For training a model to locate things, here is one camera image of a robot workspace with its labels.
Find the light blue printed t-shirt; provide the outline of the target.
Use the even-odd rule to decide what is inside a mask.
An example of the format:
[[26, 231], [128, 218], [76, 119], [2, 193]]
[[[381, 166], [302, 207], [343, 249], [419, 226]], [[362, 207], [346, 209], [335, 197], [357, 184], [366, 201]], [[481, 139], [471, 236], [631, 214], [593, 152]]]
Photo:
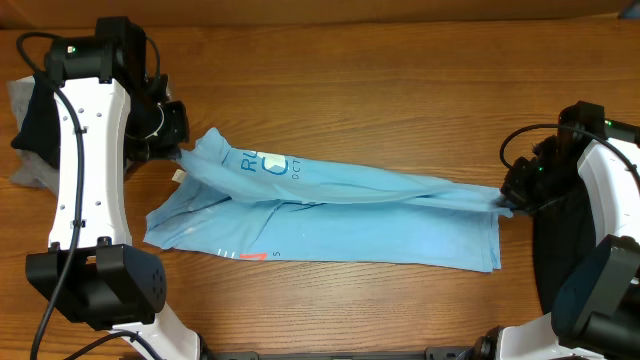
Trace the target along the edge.
[[498, 270], [496, 188], [231, 146], [209, 130], [147, 218], [162, 249], [252, 261], [422, 264]]

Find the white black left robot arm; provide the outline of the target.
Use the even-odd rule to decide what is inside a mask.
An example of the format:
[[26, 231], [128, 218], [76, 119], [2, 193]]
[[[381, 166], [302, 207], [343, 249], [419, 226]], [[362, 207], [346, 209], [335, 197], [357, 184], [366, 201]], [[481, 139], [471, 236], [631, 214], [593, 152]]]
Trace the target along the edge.
[[168, 305], [161, 260], [134, 246], [124, 209], [128, 167], [173, 159], [188, 138], [184, 106], [146, 70], [153, 46], [133, 26], [51, 37], [13, 141], [58, 172], [48, 246], [27, 257], [26, 276], [49, 312], [103, 341], [125, 338], [146, 359], [207, 359], [203, 338]]

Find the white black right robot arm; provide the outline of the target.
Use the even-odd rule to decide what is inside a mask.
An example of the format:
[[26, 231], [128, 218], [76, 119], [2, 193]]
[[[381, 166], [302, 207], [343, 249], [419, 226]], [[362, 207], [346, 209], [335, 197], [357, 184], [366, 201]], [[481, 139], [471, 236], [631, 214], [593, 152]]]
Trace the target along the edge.
[[534, 219], [543, 314], [446, 358], [638, 358], [638, 165], [638, 146], [615, 137], [552, 137], [516, 161], [503, 193]]

